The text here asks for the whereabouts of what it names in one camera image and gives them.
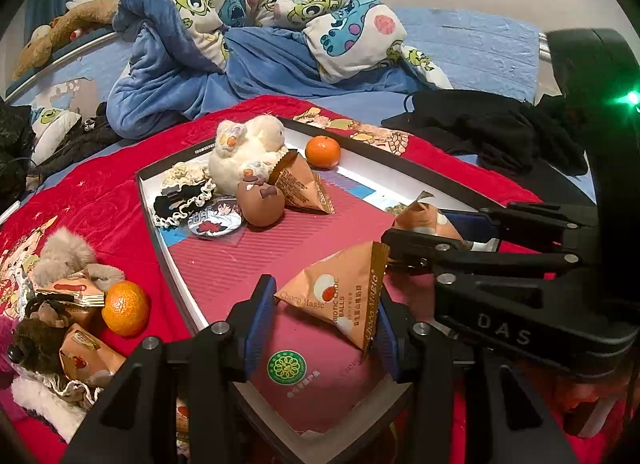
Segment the white pillow with monster print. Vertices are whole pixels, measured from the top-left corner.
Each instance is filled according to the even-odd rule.
[[[340,9],[308,22],[302,32],[320,77],[328,83],[382,67],[382,62],[388,66],[386,59],[406,38],[396,14],[379,0],[347,0]]]
[[[35,121],[31,127],[36,137],[31,161],[39,165],[51,157],[66,133],[78,122],[81,115],[70,110],[56,108],[40,108],[33,112]]]

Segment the brown ball toy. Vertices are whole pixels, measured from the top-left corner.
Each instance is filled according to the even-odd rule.
[[[245,220],[260,228],[270,226],[284,213],[285,199],[280,189],[255,175],[248,175],[238,183],[236,199]]]

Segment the white plush toy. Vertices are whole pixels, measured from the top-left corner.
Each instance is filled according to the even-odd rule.
[[[209,156],[209,176],[216,192],[235,195],[247,175],[267,180],[276,163],[287,153],[284,126],[270,114],[246,123],[224,120],[218,125],[216,145]]]

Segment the tangerine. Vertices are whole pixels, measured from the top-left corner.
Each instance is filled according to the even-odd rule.
[[[149,318],[146,294],[138,284],[124,281],[111,285],[104,299],[102,319],[119,336],[135,336]]]
[[[305,148],[306,160],[318,168],[333,168],[340,162],[340,145],[327,136],[309,139]]]

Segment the red bedspread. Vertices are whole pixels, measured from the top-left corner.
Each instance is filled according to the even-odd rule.
[[[151,300],[151,315],[145,332],[133,339],[123,339],[105,329],[100,337],[116,351],[129,354],[148,335],[165,342],[188,336],[175,303],[164,282],[158,261],[146,229],[138,198],[135,173],[158,159],[213,137],[219,121],[246,121],[258,114],[271,113],[292,118],[313,107],[310,103],[280,96],[262,96],[227,110],[179,125],[136,146],[88,161],[73,170],[51,189],[45,190],[20,208],[4,225],[0,234],[0,252],[11,250],[24,235],[28,235],[53,216],[58,216],[47,234],[60,226],[82,235],[105,264],[122,269],[128,280],[140,284]],[[341,116],[322,110],[331,119]],[[410,137],[402,157],[424,165],[485,194],[500,203],[513,200],[538,201],[531,192],[522,189],[503,176],[475,167],[443,153],[428,142]],[[551,397],[552,383],[542,378],[536,384],[545,396]],[[589,440],[569,437],[582,464],[597,464],[607,441],[619,430],[620,409],[614,410],[602,432]],[[458,396],[455,408],[456,425],[452,446],[452,463],[464,462],[464,404]],[[65,444],[49,428],[31,418],[19,421],[16,428],[36,457],[45,464],[60,460]],[[255,464],[272,462],[270,450],[258,446]]]

